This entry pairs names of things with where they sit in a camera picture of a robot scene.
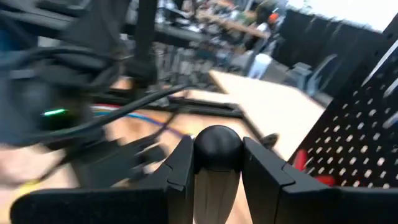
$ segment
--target black pegboard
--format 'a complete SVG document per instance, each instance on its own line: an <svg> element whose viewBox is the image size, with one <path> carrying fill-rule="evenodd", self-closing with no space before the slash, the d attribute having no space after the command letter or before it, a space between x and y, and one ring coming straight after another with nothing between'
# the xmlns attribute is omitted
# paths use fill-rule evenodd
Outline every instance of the black pegboard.
<svg viewBox="0 0 398 224"><path fill-rule="evenodd" d="M398 122L386 125L398 116L398 15L383 36L298 147L308 152L308 174L333 175L343 186L398 187Z"/></svg>

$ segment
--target red object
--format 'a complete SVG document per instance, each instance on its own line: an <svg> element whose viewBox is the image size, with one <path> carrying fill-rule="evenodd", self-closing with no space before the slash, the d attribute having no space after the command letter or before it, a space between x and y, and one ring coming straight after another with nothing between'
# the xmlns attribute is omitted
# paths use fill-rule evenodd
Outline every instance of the red object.
<svg viewBox="0 0 398 224"><path fill-rule="evenodd" d="M308 161L307 152L304 149L301 149L297 152L296 157L294 158L293 166L299 171L305 170L305 163Z"/></svg>
<svg viewBox="0 0 398 224"><path fill-rule="evenodd" d="M319 176L314 177L314 178L317 181L319 181L319 182L321 182L321 183L323 183L323 184L325 184L325 185L327 185L329 187L332 187L332 186L334 186L336 184L335 179L332 176L329 176L329 175L319 175Z"/></svg>

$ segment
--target green led light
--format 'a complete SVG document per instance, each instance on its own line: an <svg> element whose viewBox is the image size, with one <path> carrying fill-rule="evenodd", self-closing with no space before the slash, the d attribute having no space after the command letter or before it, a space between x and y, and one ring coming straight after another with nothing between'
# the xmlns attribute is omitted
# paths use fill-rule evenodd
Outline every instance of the green led light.
<svg viewBox="0 0 398 224"><path fill-rule="evenodd" d="M52 111L47 111L43 115L44 116L53 116L53 115L65 113L66 111L67 111L66 109L56 109L56 110L52 110Z"/></svg>

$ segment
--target black sphere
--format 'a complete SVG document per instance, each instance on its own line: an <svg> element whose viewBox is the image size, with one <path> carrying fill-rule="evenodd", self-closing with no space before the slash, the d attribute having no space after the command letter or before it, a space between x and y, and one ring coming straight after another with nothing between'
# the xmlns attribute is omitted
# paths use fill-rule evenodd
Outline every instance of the black sphere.
<svg viewBox="0 0 398 224"><path fill-rule="evenodd" d="M243 143L234 130L222 125L205 128L195 138L195 171L241 170Z"/></svg>

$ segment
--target blue wire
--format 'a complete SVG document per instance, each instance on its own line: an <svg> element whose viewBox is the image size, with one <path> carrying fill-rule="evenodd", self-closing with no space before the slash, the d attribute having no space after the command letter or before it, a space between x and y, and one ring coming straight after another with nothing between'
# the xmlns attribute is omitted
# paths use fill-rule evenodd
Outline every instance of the blue wire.
<svg viewBox="0 0 398 224"><path fill-rule="evenodd" d="M109 112L95 112L94 115L95 116L103 116L103 115L107 115L109 114ZM147 121L148 123L152 123L152 124L156 124L158 126L163 126L164 124L158 121L155 121L154 119L150 119L146 116L140 115L140 114L128 114L127 115L130 118L137 118L143 121ZM181 133L180 131L177 131L174 128L167 128L167 130L169 130L170 132L172 132L173 134L177 135L178 137L183 137L185 136L185 134Z"/></svg>

